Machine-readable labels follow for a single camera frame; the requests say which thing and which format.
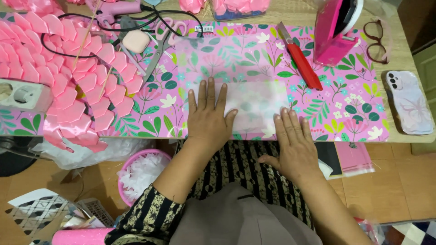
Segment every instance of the black and beige patterned blouse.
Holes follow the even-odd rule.
[[[184,141],[179,141],[176,153]],[[238,182],[260,201],[286,208],[313,229],[309,210],[300,191],[272,167],[257,162],[263,154],[279,155],[276,141],[230,140],[219,150],[192,187],[188,198],[203,200],[230,182]],[[116,229],[105,239],[106,245],[166,245],[176,230],[184,205],[162,196],[150,185]]]

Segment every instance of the white plastic scraps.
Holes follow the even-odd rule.
[[[139,156],[126,170],[117,173],[120,177],[128,201],[138,199],[141,194],[153,183],[159,174],[168,165],[170,160],[163,154],[147,154]]]

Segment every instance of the scissors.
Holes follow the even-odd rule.
[[[187,29],[186,24],[183,21],[174,22],[174,20],[171,19],[170,17],[165,17],[165,18],[163,18],[163,20],[165,22],[167,22],[167,24],[175,31],[177,31],[180,27],[183,27],[183,30],[180,30],[182,36],[185,36],[187,34],[188,29]],[[159,30],[159,27],[161,27],[162,25],[164,25],[163,33],[158,34],[157,31]],[[146,73],[145,76],[142,77],[143,82],[142,82],[141,88],[145,85],[148,78],[151,76],[151,73],[156,68],[157,63],[159,62],[160,57],[162,56],[162,53],[166,49],[168,49],[169,47],[176,44],[176,42],[174,40],[176,34],[174,32],[171,32],[170,29],[168,29],[168,27],[162,21],[159,21],[156,24],[155,31],[156,31],[156,40],[157,40],[158,47],[157,47],[156,52],[154,53],[153,58],[151,59],[150,64],[147,67],[147,70],[145,71],[145,73]]]

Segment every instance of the hand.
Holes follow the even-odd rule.
[[[233,121],[238,110],[234,109],[224,117],[227,84],[223,84],[215,106],[215,80],[209,77],[206,96],[206,81],[200,82],[198,105],[195,102],[194,91],[188,93],[188,140],[195,142],[201,150],[214,154],[223,147],[232,135]]]
[[[324,179],[318,167],[318,152],[310,134],[309,121],[305,118],[300,125],[296,112],[289,112],[287,108],[283,108],[281,114],[281,117],[274,116],[280,156],[263,155],[258,161],[277,169],[298,188]]]

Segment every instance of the barcode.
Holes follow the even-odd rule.
[[[201,27],[196,26],[195,32],[201,32]],[[203,32],[214,32],[214,27],[213,26],[203,26]]]

